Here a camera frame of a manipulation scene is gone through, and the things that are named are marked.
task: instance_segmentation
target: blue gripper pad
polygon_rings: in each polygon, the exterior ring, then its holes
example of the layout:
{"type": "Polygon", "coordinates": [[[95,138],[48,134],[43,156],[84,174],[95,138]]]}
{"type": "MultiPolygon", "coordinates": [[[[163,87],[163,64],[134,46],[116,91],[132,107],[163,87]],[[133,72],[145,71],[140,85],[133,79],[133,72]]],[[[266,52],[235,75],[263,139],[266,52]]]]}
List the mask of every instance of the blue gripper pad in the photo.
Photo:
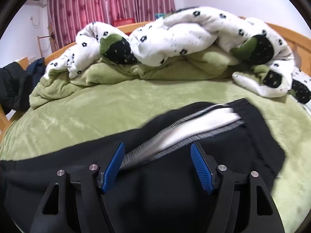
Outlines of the blue gripper pad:
{"type": "Polygon", "coordinates": [[[105,170],[104,184],[101,188],[104,193],[106,193],[109,189],[112,188],[114,181],[117,177],[117,174],[119,172],[121,163],[124,159],[124,155],[125,155],[125,146],[124,143],[121,143],[116,153],[114,154],[112,160],[110,161],[107,169],[105,170]]]}
{"type": "Polygon", "coordinates": [[[203,190],[211,194],[214,191],[214,187],[212,184],[212,174],[205,160],[203,159],[199,149],[194,143],[190,147],[190,155],[199,176],[203,190]]]}

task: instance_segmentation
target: gray trim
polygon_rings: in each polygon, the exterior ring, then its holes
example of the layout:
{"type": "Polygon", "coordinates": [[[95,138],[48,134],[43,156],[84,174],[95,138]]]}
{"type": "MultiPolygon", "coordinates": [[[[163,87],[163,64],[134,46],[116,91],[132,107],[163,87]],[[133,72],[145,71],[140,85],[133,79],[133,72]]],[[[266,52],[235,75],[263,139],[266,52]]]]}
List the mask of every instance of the gray trim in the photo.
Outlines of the gray trim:
{"type": "Polygon", "coordinates": [[[157,143],[163,135],[165,135],[166,133],[168,133],[169,131],[173,130],[175,127],[177,127],[178,125],[180,125],[181,123],[184,123],[186,121],[189,121],[205,112],[208,112],[209,110],[211,110],[212,108],[216,107],[216,106],[228,106],[227,104],[215,104],[212,106],[209,106],[205,109],[202,109],[198,112],[195,112],[191,115],[188,115],[186,117],[183,117],[179,120],[177,120],[176,122],[174,122],[173,124],[171,124],[170,126],[166,127],[165,129],[161,130],[158,134],[156,134],[154,137],[152,137],[151,139],[149,139],[148,141],[144,142],[143,144],[141,144],[140,146],[138,146],[137,148],[135,148],[134,150],[128,152],[125,156],[124,159],[122,161],[121,164],[121,168],[123,169],[126,165],[128,165],[129,163],[131,163],[134,159],[136,159],[139,155],[141,155],[142,153],[146,152],[151,146],[153,146],[155,143],[157,143]]]}
{"type": "Polygon", "coordinates": [[[128,166],[129,163],[126,165],[123,165],[123,166],[121,165],[120,170],[132,169],[132,168],[144,165],[146,163],[152,162],[152,161],[159,159],[159,158],[161,158],[161,157],[163,157],[163,156],[165,156],[171,152],[174,152],[174,151],[180,149],[181,147],[184,147],[190,143],[193,143],[193,142],[198,141],[200,139],[204,139],[204,138],[208,138],[208,137],[214,137],[214,136],[221,134],[223,132],[230,131],[230,130],[232,130],[232,129],[234,129],[234,128],[242,125],[242,124],[244,124],[244,121],[237,120],[237,121],[235,121],[229,125],[217,128],[215,130],[210,130],[210,131],[207,131],[207,132],[204,132],[201,134],[197,134],[197,135],[193,135],[191,137],[185,138],[185,139],[179,141],[178,143],[174,144],[173,146],[171,146],[167,149],[164,149],[163,151],[158,152],[157,154],[152,155],[151,157],[143,160],[142,162],[139,162],[139,163],[131,165],[131,166],[128,166]]]}

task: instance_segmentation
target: green blanket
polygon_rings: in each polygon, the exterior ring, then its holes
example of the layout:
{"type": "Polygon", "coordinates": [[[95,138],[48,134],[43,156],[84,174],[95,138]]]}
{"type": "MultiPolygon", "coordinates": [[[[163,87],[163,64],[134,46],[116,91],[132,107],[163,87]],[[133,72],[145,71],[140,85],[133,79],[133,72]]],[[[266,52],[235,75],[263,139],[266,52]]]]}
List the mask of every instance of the green blanket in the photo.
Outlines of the green blanket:
{"type": "Polygon", "coordinates": [[[30,95],[30,106],[37,108],[96,84],[113,84],[137,78],[170,81],[225,78],[238,69],[235,65],[239,63],[217,46],[187,56],[169,58],[160,67],[142,64],[115,66],[103,57],[100,63],[91,65],[74,79],[69,79],[68,71],[50,71],[49,79],[42,77],[30,95]]]}
{"type": "Polygon", "coordinates": [[[309,117],[289,95],[262,98],[224,81],[146,81],[97,85],[29,109],[15,121],[0,146],[0,160],[21,160],[77,143],[141,127],[165,111],[198,101],[226,103],[246,97],[263,114],[286,152],[273,198],[287,233],[304,220],[311,204],[309,117]]]}

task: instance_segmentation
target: metal screw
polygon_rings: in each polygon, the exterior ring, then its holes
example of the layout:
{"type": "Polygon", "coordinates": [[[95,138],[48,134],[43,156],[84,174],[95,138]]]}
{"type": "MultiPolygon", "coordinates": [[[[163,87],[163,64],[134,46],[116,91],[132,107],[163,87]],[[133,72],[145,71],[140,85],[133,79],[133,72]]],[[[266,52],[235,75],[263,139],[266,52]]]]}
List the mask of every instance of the metal screw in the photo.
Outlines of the metal screw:
{"type": "Polygon", "coordinates": [[[255,177],[255,178],[259,176],[258,172],[256,172],[256,171],[252,171],[252,172],[251,172],[251,175],[252,175],[253,177],[255,177]]]}
{"type": "Polygon", "coordinates": [[[97,164],[90,165],[89,169],[95,171],[98,168],[97,164]]]}
{"type": "Polygon", "coordinates": [[[64,175],[64,173],[65,173],[64,170],[59,170],[59,171],[57,172],[57,175],[58,175],[58,176],[62,176],[62,175],[64,175]]]}
{"type": "Polygon", "coordinates": [[[218,169],[219,169],[220,171],[226,171],[226,170],[227,170],[227,167],[226,167],[225,165],[219,165],[219,166],[218,166],[218,169]]]}

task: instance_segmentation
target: cable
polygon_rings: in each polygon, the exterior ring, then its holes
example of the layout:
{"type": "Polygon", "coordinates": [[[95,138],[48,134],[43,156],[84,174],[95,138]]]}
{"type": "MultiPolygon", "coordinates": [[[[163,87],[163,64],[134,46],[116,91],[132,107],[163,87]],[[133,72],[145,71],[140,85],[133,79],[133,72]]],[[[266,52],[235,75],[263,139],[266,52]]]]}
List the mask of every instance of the cable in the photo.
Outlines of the cable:
{"type": "Polygon", "coordinates": [[[38,18],[39,18],[38,24],[35,24],[35,23],[34,23],[33,17],[30,18],[30,20],[31,20],[31,22],[32,22],[32,26],[33,26],[35,29],[39,29],[39,28],[40,28],[40,7],[39,7],[39,12],[38,12],[38,18]]]}

